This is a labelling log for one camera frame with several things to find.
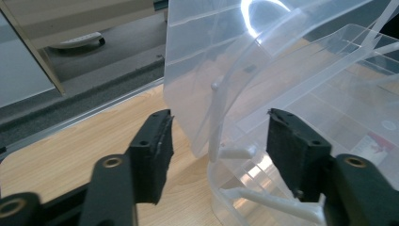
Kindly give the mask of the flat rounded floor device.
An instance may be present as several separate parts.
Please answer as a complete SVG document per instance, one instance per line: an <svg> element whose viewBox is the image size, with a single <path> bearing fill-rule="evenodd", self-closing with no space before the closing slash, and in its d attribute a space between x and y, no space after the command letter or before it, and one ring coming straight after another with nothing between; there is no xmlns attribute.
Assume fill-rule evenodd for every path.
<svg viewBox="0 0 399 226"><path fill-rule="evenodd" d="M71 40L65 40L62 41L61 43L51 45L51 48L60 49L60 50L72 49L91 44L94 41L99 42L100 45L105 44L105 39L103 35L100 32L93 32L81 37L77 37Z"/></svg>

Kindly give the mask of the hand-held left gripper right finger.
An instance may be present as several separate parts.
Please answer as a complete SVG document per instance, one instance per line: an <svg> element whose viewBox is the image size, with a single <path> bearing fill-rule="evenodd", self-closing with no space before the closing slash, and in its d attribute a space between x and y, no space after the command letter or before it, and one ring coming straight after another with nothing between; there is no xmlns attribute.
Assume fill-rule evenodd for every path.
<svg viewBox="0 0 399 226"><path fill-rule="evenodd" d="M318 202L332 145L293 113L271 108L268 114L266 152L295 198Z"/></svg>

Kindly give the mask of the white cabinet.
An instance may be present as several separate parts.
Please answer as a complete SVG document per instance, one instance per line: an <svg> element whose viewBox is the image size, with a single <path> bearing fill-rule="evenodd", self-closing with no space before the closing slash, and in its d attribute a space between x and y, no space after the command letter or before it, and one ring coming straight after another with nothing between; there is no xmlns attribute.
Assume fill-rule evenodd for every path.
<svg viewBox="0 0 399 226"><path fill-rule="evenodd" d="M54 89L37 60L0 11L0 107Z"/></svg>

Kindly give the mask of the clear plastic storage box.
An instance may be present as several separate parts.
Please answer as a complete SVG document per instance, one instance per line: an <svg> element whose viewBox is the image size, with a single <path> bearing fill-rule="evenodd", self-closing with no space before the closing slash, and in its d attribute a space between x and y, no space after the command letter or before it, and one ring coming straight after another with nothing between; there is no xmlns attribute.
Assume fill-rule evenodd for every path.
<svg viewBox="0 0 399 226"><path fill-rule="evenodd" d="M208 160L224 226L325 226L266 152L271 108L351 154L373 132L395 145L378 165L399 190L399 0L172 0L164 98Z"/></svg>

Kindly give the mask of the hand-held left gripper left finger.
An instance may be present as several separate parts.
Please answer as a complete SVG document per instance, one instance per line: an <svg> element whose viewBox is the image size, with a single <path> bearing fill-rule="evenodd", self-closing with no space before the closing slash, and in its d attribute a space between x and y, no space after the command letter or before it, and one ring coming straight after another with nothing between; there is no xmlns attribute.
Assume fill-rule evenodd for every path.
<svg viewBox="0 0 399 226"><path fill-rule="evenodd" d="M159 203L174 155L169 109L150 114L129 145L136 203Z"/></svg>

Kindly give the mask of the red and white packet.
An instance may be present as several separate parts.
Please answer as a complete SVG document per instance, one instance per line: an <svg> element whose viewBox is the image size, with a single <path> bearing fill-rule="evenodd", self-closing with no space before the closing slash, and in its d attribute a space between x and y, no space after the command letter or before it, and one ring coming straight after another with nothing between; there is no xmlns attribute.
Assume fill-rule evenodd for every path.
<svg viewBox="0 0 399 226"><path fill-rule="evenodd" d="M368 132L351 150L351 154L365 158L378 166L394 149L395 145L385 138L376 133Z"/></svg>

